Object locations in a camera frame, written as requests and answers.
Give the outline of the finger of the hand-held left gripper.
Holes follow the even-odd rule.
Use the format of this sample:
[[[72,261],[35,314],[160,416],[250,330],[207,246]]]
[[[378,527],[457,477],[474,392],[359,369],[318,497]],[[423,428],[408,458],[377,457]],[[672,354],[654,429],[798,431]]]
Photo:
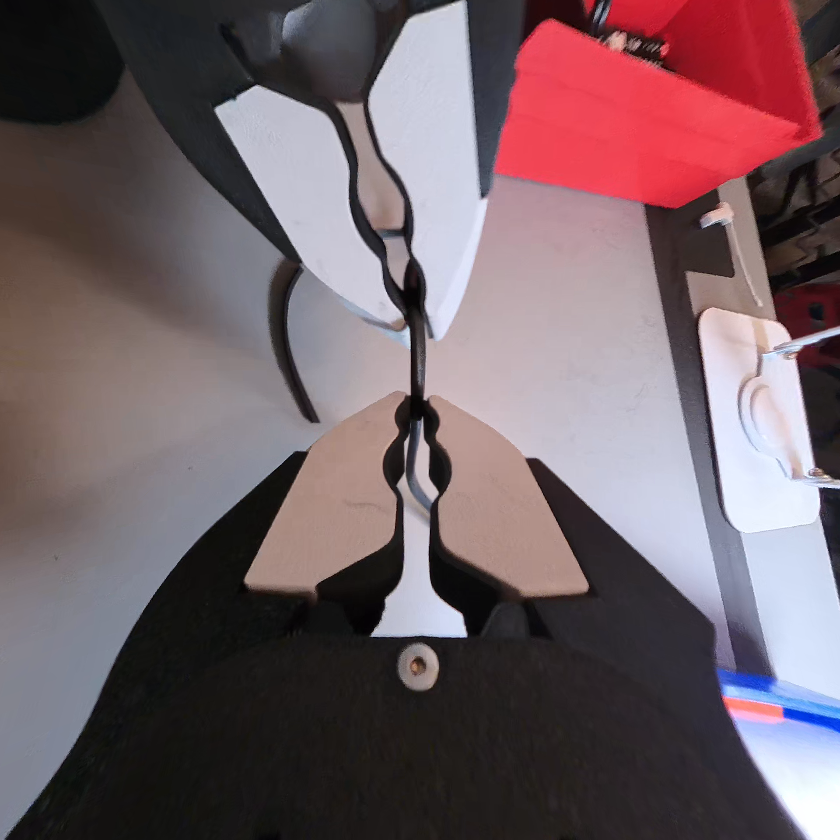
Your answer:
[[[430,337],[441,340],[466,293],[487,215],[480,193],[466,2],[407,19],[371,85],[385,162],[411,207]]]
[[[385,242],[363,208],[352,212],[352,140],[342,141],[323,110],[261,86],[217,105],[215,115],[302,265],[365,322],[409,344],[386,289]]]

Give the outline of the red plastic crate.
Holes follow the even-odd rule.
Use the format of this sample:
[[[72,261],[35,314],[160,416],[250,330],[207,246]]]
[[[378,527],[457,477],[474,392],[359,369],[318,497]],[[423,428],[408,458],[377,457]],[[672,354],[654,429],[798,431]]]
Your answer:
[[[808,283],[773,295],[778,320],[793,339],[839,325],[839,284]],[[798,354],[801,367],[838,368],[839,338],[812,345]]]

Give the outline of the black cable tie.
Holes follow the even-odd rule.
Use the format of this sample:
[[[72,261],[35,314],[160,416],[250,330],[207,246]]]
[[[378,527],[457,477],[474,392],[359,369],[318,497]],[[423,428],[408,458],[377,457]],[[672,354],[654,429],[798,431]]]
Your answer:
[[[413,254],[413,235],[407,226],[379,229],[377,234],[385,241],[401,239],[406,248],[407,265],[403,286],[398,290],[400,301],[407,303],[406,329],[408,331],[410,362],[410,418],[404,474],[407,488],[416,504],[423,509],[430,521],[433,500],[422,487],[417,476],[417,453],[423,431],[425,381],[427,368],[427,319],[425,311],[426,281],[424,273]],[[320,422],[294,361],[289,335],[289,309],[291,295],[303,273],[303,265],[281,256],[268,292],[269,337],[276,363],[283,381],[302,417],[310,424]]]

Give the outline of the red plastic bin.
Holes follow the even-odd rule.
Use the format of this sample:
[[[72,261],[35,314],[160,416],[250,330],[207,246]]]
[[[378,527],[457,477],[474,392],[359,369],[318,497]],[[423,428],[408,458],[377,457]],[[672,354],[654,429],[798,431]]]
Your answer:
[[[594,5],[527,2],[497,175],[678,208],[822,136],[791,2],[611,2],[662,67],[586,33]]]

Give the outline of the blue plastic bin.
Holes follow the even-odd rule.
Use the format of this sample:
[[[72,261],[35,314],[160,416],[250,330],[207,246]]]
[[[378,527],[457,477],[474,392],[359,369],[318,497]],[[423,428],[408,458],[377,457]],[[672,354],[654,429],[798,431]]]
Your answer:
[[[839,732],[839,700],[774,677],[720,668],[723,703],[735,719],[770,724],[797,721]]]

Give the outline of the small white plastic clip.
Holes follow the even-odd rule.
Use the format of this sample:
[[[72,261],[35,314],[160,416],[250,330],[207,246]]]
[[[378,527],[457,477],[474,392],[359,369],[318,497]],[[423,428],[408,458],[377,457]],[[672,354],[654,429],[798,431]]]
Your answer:
[[[742,276],[754,305],[763,308],[763,300],[753,281],[735,227],[735,213],[732,206],[727,202],[720,202],[714,209],[700,216],[698,226],[700,229],[720,227],[724,230],[733,268]]]

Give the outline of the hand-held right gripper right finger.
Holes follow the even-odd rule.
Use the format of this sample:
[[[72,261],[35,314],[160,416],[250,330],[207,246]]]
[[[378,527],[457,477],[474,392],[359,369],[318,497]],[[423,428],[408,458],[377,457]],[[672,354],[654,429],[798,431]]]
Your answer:
[[[436,594],[479,636],[501,604],[590,592],[572,547],[520,449],[494,427],[433,395],[425,435]]]

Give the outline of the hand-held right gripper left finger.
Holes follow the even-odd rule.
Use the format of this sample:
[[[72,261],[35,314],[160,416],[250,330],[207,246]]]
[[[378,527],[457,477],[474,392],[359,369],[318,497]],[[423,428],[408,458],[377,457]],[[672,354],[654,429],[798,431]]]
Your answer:
[[[342,608],[357,634],[382,619],[403,573],[403,475],[410,400],[393,392],[308,449],[245,575],[251,592]]]

